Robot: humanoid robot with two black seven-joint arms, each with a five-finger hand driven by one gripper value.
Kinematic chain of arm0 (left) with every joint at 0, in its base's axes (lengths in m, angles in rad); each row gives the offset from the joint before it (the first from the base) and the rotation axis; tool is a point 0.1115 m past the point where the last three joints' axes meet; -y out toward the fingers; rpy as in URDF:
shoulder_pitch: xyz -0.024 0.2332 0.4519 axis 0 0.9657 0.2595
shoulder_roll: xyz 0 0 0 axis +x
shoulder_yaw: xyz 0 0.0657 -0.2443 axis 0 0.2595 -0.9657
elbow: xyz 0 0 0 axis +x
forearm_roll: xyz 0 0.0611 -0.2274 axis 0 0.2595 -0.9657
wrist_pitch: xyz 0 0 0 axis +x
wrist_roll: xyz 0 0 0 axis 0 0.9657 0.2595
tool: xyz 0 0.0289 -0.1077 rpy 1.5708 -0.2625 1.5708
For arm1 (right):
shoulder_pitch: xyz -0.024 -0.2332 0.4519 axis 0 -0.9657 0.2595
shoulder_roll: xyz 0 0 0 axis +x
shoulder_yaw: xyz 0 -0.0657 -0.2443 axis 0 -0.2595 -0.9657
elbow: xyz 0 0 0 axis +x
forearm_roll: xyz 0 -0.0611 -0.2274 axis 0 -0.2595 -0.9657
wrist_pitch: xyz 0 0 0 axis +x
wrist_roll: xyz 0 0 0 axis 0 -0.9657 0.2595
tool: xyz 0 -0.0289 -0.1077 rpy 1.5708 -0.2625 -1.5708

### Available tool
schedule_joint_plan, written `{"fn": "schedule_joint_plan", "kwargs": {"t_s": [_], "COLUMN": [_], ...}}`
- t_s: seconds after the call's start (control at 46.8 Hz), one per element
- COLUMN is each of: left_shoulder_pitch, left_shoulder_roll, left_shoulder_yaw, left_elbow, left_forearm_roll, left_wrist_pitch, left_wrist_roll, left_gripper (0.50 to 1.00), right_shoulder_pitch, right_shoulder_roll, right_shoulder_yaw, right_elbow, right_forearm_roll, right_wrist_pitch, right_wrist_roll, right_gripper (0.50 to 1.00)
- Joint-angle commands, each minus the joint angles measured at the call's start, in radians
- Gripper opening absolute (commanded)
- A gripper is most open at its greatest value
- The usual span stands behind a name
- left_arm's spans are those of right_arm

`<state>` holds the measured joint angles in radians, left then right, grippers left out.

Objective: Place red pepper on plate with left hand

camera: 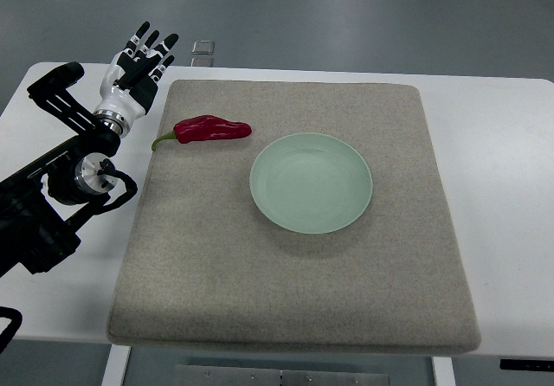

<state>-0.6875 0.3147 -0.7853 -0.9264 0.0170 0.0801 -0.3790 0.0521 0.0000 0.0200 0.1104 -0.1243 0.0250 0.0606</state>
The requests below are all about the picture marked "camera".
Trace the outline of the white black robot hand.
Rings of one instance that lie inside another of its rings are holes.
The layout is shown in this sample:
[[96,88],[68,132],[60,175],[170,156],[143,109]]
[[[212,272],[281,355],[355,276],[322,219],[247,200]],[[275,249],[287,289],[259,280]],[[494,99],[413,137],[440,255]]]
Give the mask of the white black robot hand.
[[93,112],[122,138],[151,110],[158,83],[174,62],[171,49],[179,36],[159,40],[159,32],[150,27],[144,22],[113,57],[100,85],[101,102]]

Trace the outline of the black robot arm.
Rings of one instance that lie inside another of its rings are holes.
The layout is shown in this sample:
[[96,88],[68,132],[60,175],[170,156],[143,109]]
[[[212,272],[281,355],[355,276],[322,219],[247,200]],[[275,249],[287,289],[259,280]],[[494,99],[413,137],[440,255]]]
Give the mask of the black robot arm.
[[78,62],[54,68],[28,88],[29,97],[75,136],[1,182],[1,273],[18,264],[46,273],[79,247],[93,216],[117,209],[138,185],[111,158],[120,137],[68,91],[84,74]]

